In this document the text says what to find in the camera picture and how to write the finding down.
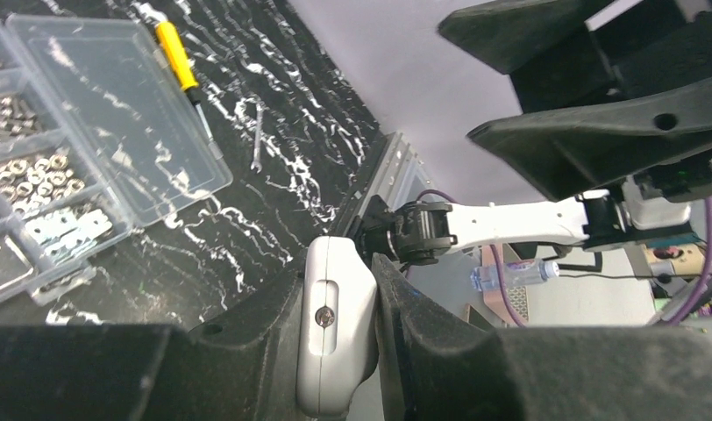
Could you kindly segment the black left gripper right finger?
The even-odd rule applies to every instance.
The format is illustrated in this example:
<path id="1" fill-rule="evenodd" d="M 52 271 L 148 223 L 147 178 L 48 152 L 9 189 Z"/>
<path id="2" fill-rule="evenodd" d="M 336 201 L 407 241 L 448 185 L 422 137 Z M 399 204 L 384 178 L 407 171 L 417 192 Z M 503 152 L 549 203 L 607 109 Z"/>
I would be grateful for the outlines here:
<path id="1" fill-rule="evenodd" d="M 679 327 L 484 332 L 373 257 L 387 420 L 712 420 L 712 344 Z"/>

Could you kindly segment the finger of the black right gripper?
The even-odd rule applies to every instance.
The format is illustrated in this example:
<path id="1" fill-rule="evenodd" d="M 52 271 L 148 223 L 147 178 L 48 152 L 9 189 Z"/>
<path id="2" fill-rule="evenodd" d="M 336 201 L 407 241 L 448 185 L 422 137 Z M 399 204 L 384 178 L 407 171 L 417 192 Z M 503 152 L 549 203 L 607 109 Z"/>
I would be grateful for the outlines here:
<path id="1" fill-rule="evenodd" d="M 610 4 L 609 0 L 491 1 L 451 12 L 438 24 L 438 34 L 508 75 Z"/>
<path id="2" fill-rule="evenodd" d="M 467 137 L 557 202 L 712 151 L 712 77 L 627 101 L 500 118 Z"/>

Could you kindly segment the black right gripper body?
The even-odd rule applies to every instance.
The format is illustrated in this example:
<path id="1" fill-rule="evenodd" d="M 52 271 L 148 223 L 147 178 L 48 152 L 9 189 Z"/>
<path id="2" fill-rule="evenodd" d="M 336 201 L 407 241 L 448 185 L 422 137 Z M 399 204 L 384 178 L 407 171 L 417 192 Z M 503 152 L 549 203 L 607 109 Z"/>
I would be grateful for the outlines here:
<path id="1" fill-rule="evenodd" d="M 525 113 L 613 103 L 712 77 L 712 1 L 641 1 L 579 24 L 510 75 Z"/>

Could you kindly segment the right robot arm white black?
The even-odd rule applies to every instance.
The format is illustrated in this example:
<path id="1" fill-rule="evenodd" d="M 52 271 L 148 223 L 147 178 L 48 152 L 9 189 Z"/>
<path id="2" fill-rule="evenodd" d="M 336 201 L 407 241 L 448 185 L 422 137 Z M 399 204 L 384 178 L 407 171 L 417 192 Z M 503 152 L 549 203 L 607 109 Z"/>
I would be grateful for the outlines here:
<path id="1" fill-rule="evenodd" d="M 371 196 L 347 231 L 363 260 L 408 265 L 494 243 L 587 251 L 668 239 L 712 197 L 712 1 L 641 1 L 597 29 L 603 1 L 491 1 L 439 35 L 506 75 L 521 113 L 467 137 L 538 191 L 535 203 Z"/>

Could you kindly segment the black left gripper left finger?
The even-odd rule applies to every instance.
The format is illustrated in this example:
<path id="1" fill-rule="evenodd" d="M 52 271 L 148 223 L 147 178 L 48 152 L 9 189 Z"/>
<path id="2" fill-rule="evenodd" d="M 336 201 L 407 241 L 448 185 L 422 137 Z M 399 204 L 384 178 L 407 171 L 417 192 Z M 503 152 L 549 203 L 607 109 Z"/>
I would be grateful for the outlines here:
<path id="1" fill-rule="evenodd" d="M 190 331 L 0 327 L 0 420 L 301 420 L 304 258 Z"/>

